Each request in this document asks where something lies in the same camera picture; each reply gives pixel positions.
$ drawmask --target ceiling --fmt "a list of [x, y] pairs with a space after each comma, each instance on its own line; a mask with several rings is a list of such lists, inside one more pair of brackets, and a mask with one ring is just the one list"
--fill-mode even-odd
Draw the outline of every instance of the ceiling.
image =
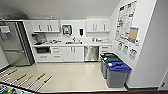
[[21, 11], [30, 19], [109, 19], [120, 0], [0, 0], [1, 14]]

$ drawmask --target cabinet handle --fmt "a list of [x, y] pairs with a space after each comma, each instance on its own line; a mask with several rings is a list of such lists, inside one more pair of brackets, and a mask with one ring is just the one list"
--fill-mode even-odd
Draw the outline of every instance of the cabinet handle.
[[72, 47], [71, 47], [71, 53], [72, 53]]
[[164, 85], [165, 85], [165, 83], [163, 83], [161, 87], [164, 87]]
[[59, 53], [60, 51], [53, 51], [54, 53]]
[[52, 31], [52, 27], [51, 27], [51, 25], [50, 25], [50, 29], [51, 29], [51, 31]]
[[55, 58], [59, 58], [60, 56], [54, 56]]
[[47, 27], [48, 27], [48, 31], [50, 31], [50, 30], [49, 30], [49, 25], [47, 25]]
[[104, 31], [105, 31], [105, 24], [104, 24]]
[[102, 51], [102, 52], [108, 52], [108, 51]]
[[93, 24], [93, 31], [94, 31], [94, 24]]
[[75, 53], [75, 47], [74, 47], [74, 53]]
[[40, 25], [39, 25], [39, 30], [41, 31], [41, 27], [40, 27]]
[[46, 58], [47, 56], [40, 56], [41, 58]]
[[53, 49], [59, 49], [59, 48], [53, 48]]
[[108, 48], [108, 47], [102, 47], [102, 48]]
[[95, 31], [97, 31], [97, 24], [96, 24], [96, 30]]

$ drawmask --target faucet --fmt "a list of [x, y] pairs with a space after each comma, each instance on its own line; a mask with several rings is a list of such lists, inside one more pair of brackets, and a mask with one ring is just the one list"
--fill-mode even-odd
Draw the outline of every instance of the faucet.
[[72, 40], [75, 42], [75, 40], [76, 40], [75, 37]]

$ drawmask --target white upper cabinet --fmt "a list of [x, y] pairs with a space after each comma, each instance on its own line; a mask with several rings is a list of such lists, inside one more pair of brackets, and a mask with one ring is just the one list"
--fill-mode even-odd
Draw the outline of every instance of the white upper cabinet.
[[41, 31], [40, 21], [34, 20], [34, 21], [31, 21], [31, 22], [32, 22], [34, 31]]
[[87, 32], [110, 32], [111, 20], [86, 20]]
[[32, 20], [34, 32], [60, 32], [58, 20]]
[[50, 31], [59, 32], [59, 24], [58, 21], [49, 21]]
[[95, 31], [103, 31], [103, 20], [95, 20], [94, 29]]
[[104, 20], [104, 31], [110, 31], [111, 30], [111, 20]]
[[86, 31], [91, 32], [94, 30], [94, 20], [86, 20]]

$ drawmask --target countertop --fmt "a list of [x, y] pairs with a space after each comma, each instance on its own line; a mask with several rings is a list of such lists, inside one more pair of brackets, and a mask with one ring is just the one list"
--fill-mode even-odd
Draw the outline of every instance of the countertop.
[[101, 43], [101, 42], [93, 42], [93, 41], [84, 41], [82, 44], [65, 44], [65, 41], [58, 42], [56, 44], [41, 44], [41, 45], [32, 45], [32, 47], [45, 47], [45, 46], [111, 46], [110, 42]]

